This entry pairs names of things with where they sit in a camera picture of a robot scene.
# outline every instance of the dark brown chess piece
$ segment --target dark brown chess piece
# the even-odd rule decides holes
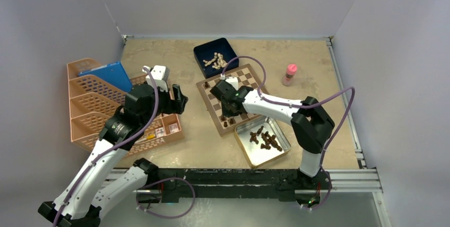
[[[266,144],[266,146],[269,146],[270,141],[267,139],[267,136],[264,133],[261,134],[261,138],[263,138],[264,143]]]
[[[258,131],[256,133],[258,133],[258,135],[261,134],[261,132],[263,131],[263,128],[264,128],[264,126],[261,126],[261,128],[258,129]]]
[[[269,145],[264,145],[264,144],[261,143],[261,149],[269,150],[270,146]]]
[[[259,144],[259,141],[256,139],[256,133],[250,132],[250,142],[254,141],[257,144]]]
[[[273,139],[273,137],[269,137],[269,141],[270,141],[270,144],[272,144],[273,146],[278,146],[278,143],[276,142],[276,140],[274,140]]]

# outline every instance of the small item in basket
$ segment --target small item in basket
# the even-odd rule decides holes
[[[152,134],[150,134],[150,135],[147,136],[147,139],[153,139],[153,138],[155,138],[155,137],[156,137],[156,135],[152,133]]]
[[[166,133],[164,132],[164,127],[158,128],[155,130],[156,138],[164,136]]]
[[[177,131],[179,131],[178,125],[176,123],[169,125],[169,131],[170,131],[170,133],[176,133]]]

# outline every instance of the chess piece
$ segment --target chess piece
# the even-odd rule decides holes
[[[263,138],[264,143],[266,144],[266,146],[268,146],[270,144],[270,141],[267,139],[266,135],[264,133],[261,134],[261,138]]]
[[[257,144],[259,144],[259,141],[256,139],[256,133],[250,132],[250,142],[254,141]]]
[[[270,144],[272,144],[274,147],[278,146],[278,143],[276,142],[276,140],[273,139],[273,137],[269,137],[269,141],[270,141]]]
[[[213,63],[213,60],[206,62],[206,63],[205,63],[205,67],[211,65],[212,63]]]
[[[258,133],[258,135],[261,134],[261,132],[263,131],[263,128],[264,128],[264,126],[261,126],[261,128],[258,129],[258,131],[256,133]]]

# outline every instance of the blue box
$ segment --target blue box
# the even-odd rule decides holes
[[[206,61],[212,60],[214,58],[214,52],[221,53],[223,55],[223,60],[225,62],[229,62],[231,59],[237,56],[233,48],[230,46],[230,43],[228,43],[228,40],[225,38],[213,40],[195,47],[194,57],[205,78],[216,76],[220,74],[223,70],[223,69],[214,69],[212,65],[205,67],[205,63],[203,62],[203,60]],[[239,59],[234,60],[227,67],[227,70],[237,68],[238,66],[239,66]]]
[[[84,75],[95,75],[126,93],[131,91],[132,84],[120,62],[103,65],[78,74],[78,76]]]

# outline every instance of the cable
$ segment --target cable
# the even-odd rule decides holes
[[[114,145],[113,147],[111,147],[110,149],[105,150],[103,153],[100,153],[99,155],[97,155],[96,158],[94,158],[94,160],[92,160],[91,164],[89,164],[86,169],[81,173],[81,175],[77,178],[77,180],[75,181],[75,183],[73,184],[73,186],[70,188],[70,190],[68,191],[66,197],[63,200],[63,204],[61,205],[61,207],[59,207],[58,212],[56,213],[55,219],[53,220],[53,227],[56,227],[58,224],[58,220],[59,217],[61,216],[64,208],[67,205],[67,202],[69,201],[70,197],[72,196],[72,194],[75,192],[75,190],[77,189],[78,185],[80,184],[80,182],[83,180],[83,178],[88,174],[88,172],[91,170],[91,168],[93,166],[95,166],[95,164],[106,154],[108,154],[111,151],[114,151],[116,149],[118,149],[119,147],[127,144],[128,142],[134,140],[135,138],[139,137],[149,126],[150,124],[153,122],[156,113],[158,112],[158,104],[159,104],[159,96],[158,96],[158,88],[156,85],[155,80],[152,77],[152,74],[150,73],[149,69],[147,69],[146,67],[143,67],[144,71],[147,72],[147,75],[150,77],[150,80],[152,81],[152,85],[153,85],[153,90],[154,90],[154,94],[155,94],[155,104],[154,104],[154,108],[153,108],[153,113],[152,116],[150,117],[150,120],[148,121],[148,123],[141,129],[139,130],[137,133],[133,134],[131,137],[129,137],[128,139]]]
[[[184,183],[186,183],[186,184],[189,186],[189,188],[190,188],[191,191],[192,191],[192,203],[191,203],[191,205],[189,206],[189,208],[188,208],[186,211],[184,211],[183,214],[179,214],[179,215],[175,215],[175,216],[168,216],[168,215],[161,215],[161,214],[152,212],[152,211],[150,211],[150,210],[147,210],[145,207],[143,207],[143,206],[141,206],[141,205],[139,204],[139,199],[137,198],[138,194],[136,194],[137,208],[139,208],[140,210],[142,210],[142,211],[144,211],[144,212],[146,212],[146,213],[149,213],[149,214],[151,214],[151,215],[154,215],[154,216],[157,216],[157,217],[160,217],[160,218],[164,218],[164,219],[175,219],[175,218],[180,218],[180,217],[182,217],[182,216],[185,216],[187,213],[189,213],[189,211],[191,211],[192,208],[194,207],[194,203],[195,203],[195,191],[194,191],[194,187],[193,187],[188,181],[186,181],[185,179],[183,179],[183,178],[176,178],[176,177],[173,177],[173,178],[165,178],[165,179],[161,179],[161,180],[159,180],[159,181],[157,181],[157,182],[151,183],[151,184],[149,184],[149,185],[146,185],[146,186],[142,187],[141,189],[147,189],[147,188],[150,188],[150,187],[152,187],[152,186],[154,186],[154,185],[157,185],[157,184],[159,184],[159,183],[166,182],[166,181],[169,181],[169,180],[180,180],[180,181],[183,181]]]
[[[263,82],[258,86],[257,92],[258,92],[259,97],[261,97],[261,99],[263,99],[263,100],[266,101],[266,102],[272,103],[272,104],[278,104],[278,105],[288,106],[288,107],[295,107],[295,108],[300,108],[300,109],[313,109],[313,108],[319,107],[319,106],[321,106],[321,105],[323,105],[323,104],[325,104],[325,103],[327,103],[327,102],[333,100],[334,98],[340,96],[341,94],[344,94],[345,92],[351,90],[351,96],[350,96],[349,104],[347,105],[347,108],[345,109],[344,115],[342,116],[342,119],[341,119],[341,121],[339,122],[339,124],[336,126],[336,129],[334,130],[333,134],[330,136],[330,139],[325,143],[325,145],[324,145],[324,147],[323,147],[323,150],[322,150],[321,161],[320,161],[320,165],[319,165],[319,166],[320,166],[320,169],[321,169],[322,171],[324,171],[325,174],[327,175],[327,177],[328,177],[328,182],[329,182],[329,186],[328,186],[328,191],[327,191],[327,193],[326,193],[326,195],[325,195],[325,198],[324,198],[323,200],[321,200],[321,202],[320,202],[317,206],[314,207],[314,209],[319,208],[319,207],[322,206],[323,203],[328,199],[328,196],[330,195],[330,192],[331,192],[331,189],[332,189],[332,184],[331,184],[330,174],[329,174],[327,171],[324,170],[324,168],[322,167],[322,163],[323,163],[323,161],[324,161],[325,153],[326,153],[326,150],[327,150],[328,146],[331,144],[331,141],[333,141],[333,139],[335,138],[336,134],[337,134],[338,131],[341,129],[342,125],[344,124],[345,118],[347,117],[347,115],[348,115],[349,112],[350,112],[350,107],[351,107],[352,104],[353,104],[354,94],[355,94],[355,89],[354,89],[354,87],[351,86],[351,87],[345,88],[345,89],[343,89],[343,90],[341,90],[341,91],[335,93],[334,95],[332,95],[332,96],[326,98],[325,100],[323,100],[323,101],[321,101],[321,102],[318,102],[318,103],[315,103],[315,104],[312,104],[312,105],[308,105],[308,106],[304,106],[304,105],[296,105],[296,104],[288,104],[288,103],[279,102],[279,101],[272,101],[272,100],[267,99],[266,97],[264,97],[264,96],[261,94],[261,87],[264,86],[264,84],[265,84],[265,82],[266,82],[267,74],[266,74],[266,70],[265,70],[265,68],[264,68],[264,65],[263,65],[259,60],[257,60],[257,59],[254,58],[254,57],[251,57],[251,56],[237,56],[237,57],[231,59],[231,60],[226,64],[226,66],[223,68],[222,73],[221,73],[221,77],[224,77],[224,76],[225,76],[225,71],[227,70],[228,65],[229,65],[231,62],[233,62],[234,60],[237,60],[237,59],[239,59],[239,58],[248,58],[248,59],[251,59],[251,60],[257,62],[257,63],[260,65],[261,69],[263,70]]]

